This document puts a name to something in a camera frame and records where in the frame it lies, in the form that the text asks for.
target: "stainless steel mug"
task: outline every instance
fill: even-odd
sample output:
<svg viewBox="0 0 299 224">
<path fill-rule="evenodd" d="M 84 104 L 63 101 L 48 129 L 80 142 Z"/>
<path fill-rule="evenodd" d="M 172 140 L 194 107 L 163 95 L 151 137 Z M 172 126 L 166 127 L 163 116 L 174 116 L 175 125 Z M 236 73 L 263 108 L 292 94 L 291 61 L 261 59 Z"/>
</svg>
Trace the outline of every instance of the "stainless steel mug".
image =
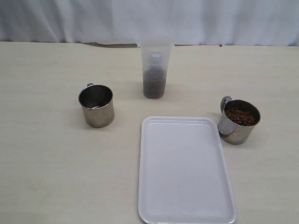
<svg viewBox="0 0 299 224">
<path fill-rule="evenodd" d="M 88 125 L 105 127 L 114 119 L 113 94 L 104 85 L 90 83 L 79 94 L 79 103 Z"/>
<path fill-rule="evenodd" d="M 226 114 L 226 110 L 229 107 L 237 107 L 240 110 L 249 111 L 255 119 L 256 123 L 252 126 L 242 126 L 233 122 Z M 255 106 L 240 99 L 232 99 L 229 96 L 226 96 L 222 99 L 220 109 L 222 112 L 222 116 L 218 123 L 218 131 L 220 137 L 226 142 L 233 145 L 244 143 L 249 137 L 252 129 L 258 124 L 261 119 L 260 112 Z"/>
</svg>

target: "clear plastic container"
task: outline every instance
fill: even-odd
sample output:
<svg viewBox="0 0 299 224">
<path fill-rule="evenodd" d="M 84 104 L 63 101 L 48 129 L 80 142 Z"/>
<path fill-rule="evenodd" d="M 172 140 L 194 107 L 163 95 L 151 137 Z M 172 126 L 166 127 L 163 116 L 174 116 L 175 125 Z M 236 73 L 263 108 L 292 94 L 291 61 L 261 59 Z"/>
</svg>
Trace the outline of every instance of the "clear plastic container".
<svg viewBox="0 0 299 224">
<path fill-rule="evenodd" d="M 143 94 L 157 99 L 164 95 L 171 48 L 166 36 L 149 36 L 141 42 Z"/>
</svg>

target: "white plastic tray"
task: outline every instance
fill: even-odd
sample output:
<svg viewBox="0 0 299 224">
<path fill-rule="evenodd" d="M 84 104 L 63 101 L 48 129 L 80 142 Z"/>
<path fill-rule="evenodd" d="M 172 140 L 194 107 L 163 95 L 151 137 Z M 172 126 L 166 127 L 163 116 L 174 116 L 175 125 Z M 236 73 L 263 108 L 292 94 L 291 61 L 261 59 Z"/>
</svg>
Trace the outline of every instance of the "white plastic tray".
<svg viewBox="0 0 299 224">
<path fill-rule="evenodd" d="M 216 124 L 148 117 L 142 123 L 138 212 L 149 224 L 229 224 L 237 209 Z"/>
</svg>

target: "tray rim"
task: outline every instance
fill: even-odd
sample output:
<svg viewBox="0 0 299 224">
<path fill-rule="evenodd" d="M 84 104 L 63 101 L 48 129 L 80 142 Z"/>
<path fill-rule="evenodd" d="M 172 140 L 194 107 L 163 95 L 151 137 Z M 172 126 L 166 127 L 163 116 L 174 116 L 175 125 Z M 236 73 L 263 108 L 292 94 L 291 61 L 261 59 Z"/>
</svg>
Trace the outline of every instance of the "tray rim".
<svg viewBox="0 0 299 224">
<path fill-rule="evenodd" d="M 138 209 L 138 214 L 139 217 L 141 218 L 141 220 L 147 224 L 206 224 L 206 223 L 168 223 L 168 222 L 151 222 L 146 220 L 146 218 L 144 217 L 144 215 L 142 214 L 141 211 L 141 203 L 140 203 L 140 198 L 141 198 L 141 191 L 140 191 L 140 186 L 141 186 L 141 180 L 142 180 L 142 171 L 143 171 L 143 167 L 142 167 L 142 161 L 143 161 L 143 153 L 142 153 L 142 148 L 144 145 L 144 129 L 145 129 L 145 125 L 147 123 L 147 121 L 151 120 L 151 119 L 171 119 L 171 120 L 182 120 L 182 119 L 205 119 L 210 121 L 213 124 L 213 128 L 215 129 L 216 133 L 218 133 L 217 135 L 217 141 L 218 141 L 218 145 L 219 145 L 219 150 L 221 153 L 221 158 L 222 158 L 222 163 L 224 166 L 224 172 L 225 172 L 225 176 L 226 176 L 226 180 L 228 183 L 228 190 L 229 190 L 229 194 L 230 194 L 230 198 L 232 201 L 232 206 L 233 206 L 233 216 L 232 219 L 228 222 L 228 223 L 218 223 L 218 224 L 233 224 L 236 220 L 237 220 L 237 215 L 238 215 L 238 210 L 237 210 L 237 206 L 236 206 L 236 202 L 235 202 L 235 196 L 234 196 L 234 191 L 231 185 L 231 180 L 230 180 L 230 176 L 229 176 L 229 171 L 228 171 L 228 165 L 227 165 L 227 160 L 224 154 L 224 150 L 222 147 L 222 143 L 221 143 L 221 138 L 218 132 L 218 128 L 216 123 L 210 119 L 210 118 L 206 118 L 206 117 L 187 117 L 187 116 L 149 116 L 147 118 L 145 118 L 142 121 L 142 125 L 141 125 L 141 137 L 140 137 L 140 159 L 139 159 L 139 175 L 138 175 L 138 199 L 137 199 L 137 209 Z"/>
</svg>

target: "empty metal cup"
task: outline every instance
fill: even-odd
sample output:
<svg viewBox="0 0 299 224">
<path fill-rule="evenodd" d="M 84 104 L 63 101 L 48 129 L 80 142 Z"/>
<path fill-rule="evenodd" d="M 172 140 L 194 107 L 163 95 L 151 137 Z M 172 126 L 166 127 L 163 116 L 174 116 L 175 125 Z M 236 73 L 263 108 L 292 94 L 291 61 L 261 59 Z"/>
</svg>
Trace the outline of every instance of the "empty metal cup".
<svg viewBox="0 0 299 224">
<path fill-rule="evenodd" d="M 242 126 L 236 124 L 235 122 L 230 120 L 226 114 L 226 110 L 229 107 L 237 107 L 240 110 L 249 111 L 255 119 L 255 124 L 252 126 Z M 261 119 L 260 112 L 255 106 L 240 99 L 232 99 L 229 96 L 224 97 L 222 99 L 220 108 L 222 112 L 222 116 L 218 123 L 218 131 L 220 137 L 226 142 L 233 145 L 239 145 L 244 143 L 249 137 L 253 128 L 258 124 L 258 122 Z"/>
<path fill-rule="evenodd" d="M 114 119 L 113 94 L 104 85 L 88 84 L 79 94 L 79 103 L 88 125 L 105 127 Z"/>
</svg>

